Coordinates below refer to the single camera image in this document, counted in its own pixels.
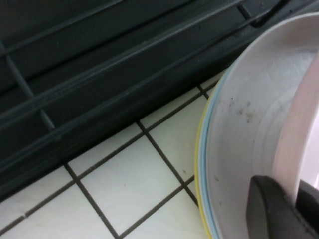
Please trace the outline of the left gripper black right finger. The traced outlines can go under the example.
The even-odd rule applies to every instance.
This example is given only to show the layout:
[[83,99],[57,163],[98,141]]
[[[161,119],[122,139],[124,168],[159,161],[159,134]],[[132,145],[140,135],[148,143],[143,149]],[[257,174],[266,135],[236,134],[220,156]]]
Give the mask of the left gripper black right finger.
[[319,191],[307,182],[299,184],[296,208],[309,224],[319,223]]

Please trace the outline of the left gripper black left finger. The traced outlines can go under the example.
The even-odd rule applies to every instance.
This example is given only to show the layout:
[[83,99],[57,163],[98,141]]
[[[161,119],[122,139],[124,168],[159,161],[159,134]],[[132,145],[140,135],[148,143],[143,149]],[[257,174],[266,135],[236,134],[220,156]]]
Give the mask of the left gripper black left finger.
[[250,180],[246,207],[250,239],[317,239],[319,224],[309,224],[281,186],[268,176]]

